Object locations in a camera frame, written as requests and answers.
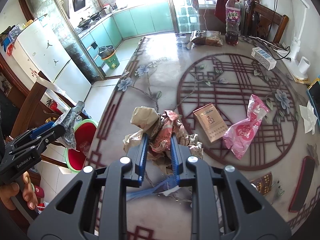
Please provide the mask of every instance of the pink candy bag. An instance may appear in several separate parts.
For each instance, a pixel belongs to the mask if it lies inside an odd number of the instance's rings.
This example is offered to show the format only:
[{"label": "pink candy bag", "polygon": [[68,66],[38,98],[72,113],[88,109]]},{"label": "pink candy bag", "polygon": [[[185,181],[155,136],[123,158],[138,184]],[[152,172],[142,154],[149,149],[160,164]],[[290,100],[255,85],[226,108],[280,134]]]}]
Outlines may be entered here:
[{"label": "pink candy bag", "polygon": [[251,95],[246,119],[229,127],[223,136],[228,149],[234,153],[239,160],[247,151],[252,139],[256,135],[262,118],[269,112],[262,100],[256,95]]}]

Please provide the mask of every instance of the dark soda liquid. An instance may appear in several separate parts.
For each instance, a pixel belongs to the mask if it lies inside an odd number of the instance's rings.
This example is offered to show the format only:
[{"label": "dark soda liquid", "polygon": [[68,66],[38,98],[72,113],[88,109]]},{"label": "dark soda liquid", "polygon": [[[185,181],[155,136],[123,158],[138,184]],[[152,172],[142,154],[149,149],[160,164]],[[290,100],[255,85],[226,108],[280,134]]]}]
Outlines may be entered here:
[{"label": "dark soda liquid", "polygon": [[226,42],[229,45],[235,46],[238,44],[238,36],[239,34],[233,31],[227,31],[226,33]]}]

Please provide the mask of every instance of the white box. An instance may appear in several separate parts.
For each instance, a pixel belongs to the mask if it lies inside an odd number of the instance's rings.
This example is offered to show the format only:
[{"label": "white box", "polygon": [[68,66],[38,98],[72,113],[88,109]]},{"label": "white box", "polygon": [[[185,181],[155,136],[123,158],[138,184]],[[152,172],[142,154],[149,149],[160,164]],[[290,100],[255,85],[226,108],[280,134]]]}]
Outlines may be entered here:
[{"label": "white box", "polygon": [[276,60],[260,47],[253,48],[251,56],[258,60],[267,70],[271,70],[276,66]]}]

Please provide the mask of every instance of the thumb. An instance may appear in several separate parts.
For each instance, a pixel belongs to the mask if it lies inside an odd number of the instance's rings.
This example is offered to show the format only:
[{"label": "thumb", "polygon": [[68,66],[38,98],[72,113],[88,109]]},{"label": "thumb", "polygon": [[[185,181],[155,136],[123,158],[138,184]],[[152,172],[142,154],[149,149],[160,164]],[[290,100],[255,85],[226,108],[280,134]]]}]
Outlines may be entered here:
[{"label": "thumb", "polygon": [[16,182],[10,185],[3,185],[0,187],[0,198],[4,206],[9,210],[15,210],[16,206],[11,201],[11,197],[19,193],[19,185]]}]

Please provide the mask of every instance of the circular lattice pattern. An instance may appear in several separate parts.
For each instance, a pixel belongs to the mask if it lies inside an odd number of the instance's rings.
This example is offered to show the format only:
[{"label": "circular lattice pattern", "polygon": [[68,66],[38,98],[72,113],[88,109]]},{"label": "circular lattice pattern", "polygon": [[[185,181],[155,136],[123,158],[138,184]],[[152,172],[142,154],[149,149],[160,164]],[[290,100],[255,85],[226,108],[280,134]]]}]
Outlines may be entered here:
[{"label": "circular lattice pattern", "polygon": [[[289,99],[288,112],[276,99],[278,90]],[[210,143],[193,111],[213,103],[225,123],[232,125],[246,118],[251,94],[273,110],[267,115],[241,160],[235,158],[222,139]],[[182,123],[189,134],[198,133],[204,151],[222,164],[232,164],[240,170],[257,171],[279,162],[290,150],[296,133],[295,102],[283,80],[275,71],[267,71],[256,60],[237,54],[209,55],[193,63],[183,74],[177,91],[177,103]]]}]

